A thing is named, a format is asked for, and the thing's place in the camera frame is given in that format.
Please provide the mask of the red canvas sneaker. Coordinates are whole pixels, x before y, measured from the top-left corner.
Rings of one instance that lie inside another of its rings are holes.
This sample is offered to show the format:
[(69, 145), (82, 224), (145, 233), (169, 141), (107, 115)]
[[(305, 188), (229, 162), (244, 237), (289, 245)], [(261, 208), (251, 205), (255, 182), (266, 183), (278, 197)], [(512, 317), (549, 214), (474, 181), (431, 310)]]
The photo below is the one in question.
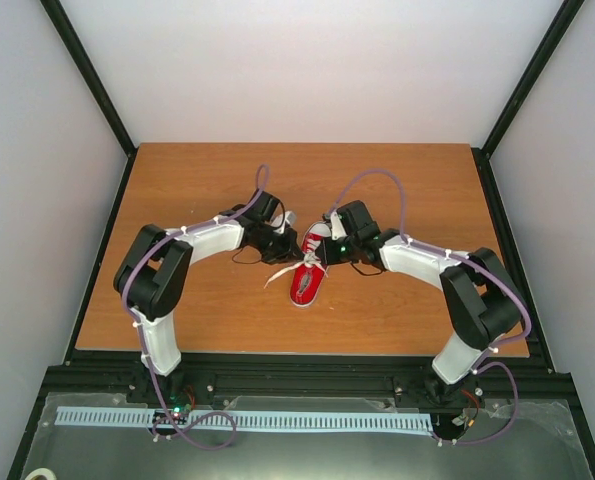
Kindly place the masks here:
[[(306, 243), (308, 240), (323, 240), (324, 238), (330, 236), (331, 231), (327, 223), (314, 223), (303, 237), (301, 245), (303, 254), (307, 250)], [(323, 263), (322, 265), (326, 269), (327, 273), (328, 265)], [(296, 269), (290, 288), (290, 299), (292, 303), (297, 307), (310, 306), (316, 299), (325, 277), (326, 276), (324, 276), (324, 274), (316, 268), (306, 269), (305, 267), (300, 267)]]

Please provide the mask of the white shoelace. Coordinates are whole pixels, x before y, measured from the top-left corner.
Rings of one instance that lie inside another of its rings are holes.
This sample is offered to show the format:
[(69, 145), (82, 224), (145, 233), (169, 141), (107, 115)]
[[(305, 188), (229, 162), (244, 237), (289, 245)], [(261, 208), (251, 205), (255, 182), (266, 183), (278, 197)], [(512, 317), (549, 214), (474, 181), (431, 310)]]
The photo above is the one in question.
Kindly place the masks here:
[(300, 267), (305, 267), (306, 269), (316, 268), (320, 270), (324, 274), (324, 276), (327, 276), (326, 269), (323, 267), (321, 259), (318, 257), (316, 253), (317, 249), (320, 247), (322, 243), (322, 240), (308, 240), (306, 243), (307, 250), (304, 253), (303, 259), (294, 263), (293, 265), (284, 267), (283, 269), (274, 273), (266, 280), (264, 287), (267, 287), (271, 282), (287, 274), (288, 272), (296, 270)]

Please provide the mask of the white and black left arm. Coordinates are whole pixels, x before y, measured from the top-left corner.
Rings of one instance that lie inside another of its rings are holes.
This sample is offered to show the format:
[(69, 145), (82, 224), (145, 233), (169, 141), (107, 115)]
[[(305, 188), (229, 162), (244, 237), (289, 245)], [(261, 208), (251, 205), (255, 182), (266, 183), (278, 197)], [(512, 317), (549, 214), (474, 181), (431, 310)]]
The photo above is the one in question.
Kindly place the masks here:
[(256, 190), (250, 201), (205, 222), (163, 229), (143, 226), (115, 274), (113, 287), (133, 318), (142, 345), (141, 361), (154, 374), (149, 388), (163, 402), (178, 400), (185, 378), (175, 371), (181, 361), (173, 312), (189, 268), (224, 252), (251, 247), (268, 264), (303, 258), (293, 228), (296, 214), (272, 194)]

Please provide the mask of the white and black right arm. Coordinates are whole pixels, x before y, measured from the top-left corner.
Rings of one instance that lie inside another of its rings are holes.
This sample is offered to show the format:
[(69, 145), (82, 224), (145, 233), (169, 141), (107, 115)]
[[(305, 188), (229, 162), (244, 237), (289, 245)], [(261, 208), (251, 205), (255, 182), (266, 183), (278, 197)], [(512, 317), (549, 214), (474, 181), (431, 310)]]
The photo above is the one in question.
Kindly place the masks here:
[(456, 386), (504, 343), (516, 325), (526, 336), (531, 319), (518, 288), (496, 253), (440, 248), (396, 229), (382, 231), (361, 201), (323, 216), (331, 233), (317, 255), (329, 266), (370, 265), (380, 273), (403, 274), (443, 293), (453, 332), (424, 375), (428, 400), (448, 402)]

